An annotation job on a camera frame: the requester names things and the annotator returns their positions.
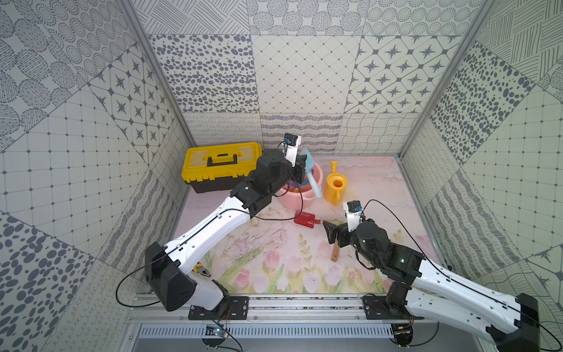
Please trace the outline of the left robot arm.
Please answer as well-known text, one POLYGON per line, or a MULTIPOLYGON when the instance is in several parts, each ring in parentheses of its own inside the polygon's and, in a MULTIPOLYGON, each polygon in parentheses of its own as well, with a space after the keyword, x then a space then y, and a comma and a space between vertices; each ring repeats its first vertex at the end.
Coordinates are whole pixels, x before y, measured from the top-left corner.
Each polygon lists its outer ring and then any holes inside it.
POLYGON ((145 249, 145 279, 166 311, 191 305, 224 312, 227 290, 215 280, 198 277, 194 267, 226 235, 256 218, 290 181, 302 183, 308 160, 291 150, 266 150, 255 170, 208 217, 179 238, 145 249))

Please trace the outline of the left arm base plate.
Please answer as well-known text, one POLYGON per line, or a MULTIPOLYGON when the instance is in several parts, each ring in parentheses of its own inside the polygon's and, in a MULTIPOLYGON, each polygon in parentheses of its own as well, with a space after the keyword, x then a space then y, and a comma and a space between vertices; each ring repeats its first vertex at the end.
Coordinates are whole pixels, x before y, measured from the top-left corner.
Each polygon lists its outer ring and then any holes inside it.
POLYGON ((248 296, 227 296, 212 310, 191 306, 190 321, 246 320, 249 308, 248 296))

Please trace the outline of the light blue trowel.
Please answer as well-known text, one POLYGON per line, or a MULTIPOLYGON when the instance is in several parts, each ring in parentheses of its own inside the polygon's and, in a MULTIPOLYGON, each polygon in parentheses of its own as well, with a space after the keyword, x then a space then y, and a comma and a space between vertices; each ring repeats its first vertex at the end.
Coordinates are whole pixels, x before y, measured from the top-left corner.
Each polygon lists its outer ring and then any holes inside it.
POLYGON ((300 152, 300 155, 306 156, 305 179, 300 184, 300 186, 310 186, 315 194, 315 197, 317 199, 320 199, 323 197, 323 194, 320 187, 318 186, 318 182, 314 178, 313 168, 315 166, 315 162, 312 158, 311 152, 308 148, 305 148, 300 152))

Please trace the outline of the pink plastic bucket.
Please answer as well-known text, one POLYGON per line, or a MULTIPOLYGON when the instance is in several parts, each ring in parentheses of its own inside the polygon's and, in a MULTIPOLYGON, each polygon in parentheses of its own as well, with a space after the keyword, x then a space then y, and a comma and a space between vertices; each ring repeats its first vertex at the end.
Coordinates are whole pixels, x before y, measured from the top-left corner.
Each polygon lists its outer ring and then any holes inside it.
MULTIPOLYGON (((315 162, 315 166, 313 168, 313 174, 315 180, 318 182, 318 186, 322 189, 324 184, 324 175, 323 171, 320 168, 319 164, 315 162)), ((315 194, 310 186, 302 186, 301 187, 301 194, 299 194, 298 189, 291 189, 289 192, 285 192, 287 190, 287 186, 285 186, 282 190, 280 190, 277 195, 277 200, 287 209, 299 211, 300 209, 306 209, 313 202, 317 200, 315 194)))

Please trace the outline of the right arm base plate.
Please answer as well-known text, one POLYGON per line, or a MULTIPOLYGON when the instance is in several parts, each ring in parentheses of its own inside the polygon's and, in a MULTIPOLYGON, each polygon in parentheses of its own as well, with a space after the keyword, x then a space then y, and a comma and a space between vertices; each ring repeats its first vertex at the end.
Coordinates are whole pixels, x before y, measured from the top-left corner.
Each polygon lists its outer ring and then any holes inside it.
POLYGON ((362 296, 362 304, 368 320, 423 320, 422 317, 410 314, 404 304, 388 303, 386 296, 367 294, 362 296))

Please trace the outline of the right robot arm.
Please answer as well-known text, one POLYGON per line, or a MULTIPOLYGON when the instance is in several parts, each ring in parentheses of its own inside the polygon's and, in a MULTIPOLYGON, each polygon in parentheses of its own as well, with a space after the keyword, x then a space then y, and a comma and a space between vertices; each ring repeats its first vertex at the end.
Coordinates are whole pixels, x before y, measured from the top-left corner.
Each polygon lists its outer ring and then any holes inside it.
POLYGON ((391 281, 386 308, 401 316, 428 318, 494 344, 497 351, 539 351, 537 300, 478 285, 441 267, 423 253, 390 241, 368 219, 356 227, 325 221, 328 242, 352 246, 357 260, 391 281))

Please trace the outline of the yellow watering can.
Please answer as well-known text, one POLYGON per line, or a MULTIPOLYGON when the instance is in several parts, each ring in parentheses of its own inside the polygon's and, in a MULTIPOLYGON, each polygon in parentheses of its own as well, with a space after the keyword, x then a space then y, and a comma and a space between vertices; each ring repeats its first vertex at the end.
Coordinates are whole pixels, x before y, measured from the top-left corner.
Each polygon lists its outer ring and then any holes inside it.
POLYGON ((337 171, 337 161, 331 161, 330 165, 331 172, 326 178, 323 198, 325 201, 330 202, 333 205, 341 205, 348 181, 342 173, 337 171))

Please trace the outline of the red shovel wooden handle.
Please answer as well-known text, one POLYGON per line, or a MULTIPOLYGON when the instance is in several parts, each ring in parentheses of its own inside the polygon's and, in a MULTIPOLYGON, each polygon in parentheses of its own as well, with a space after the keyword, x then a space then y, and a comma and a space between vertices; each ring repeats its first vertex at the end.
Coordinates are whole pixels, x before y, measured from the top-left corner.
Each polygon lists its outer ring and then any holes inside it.
POLYGON ((321 224, 322 222, 320 219, 316 218, 315 214, 304 211, 296 211, 293 221, 295 224, 308 228, 314 228, 315 225, 321 224))

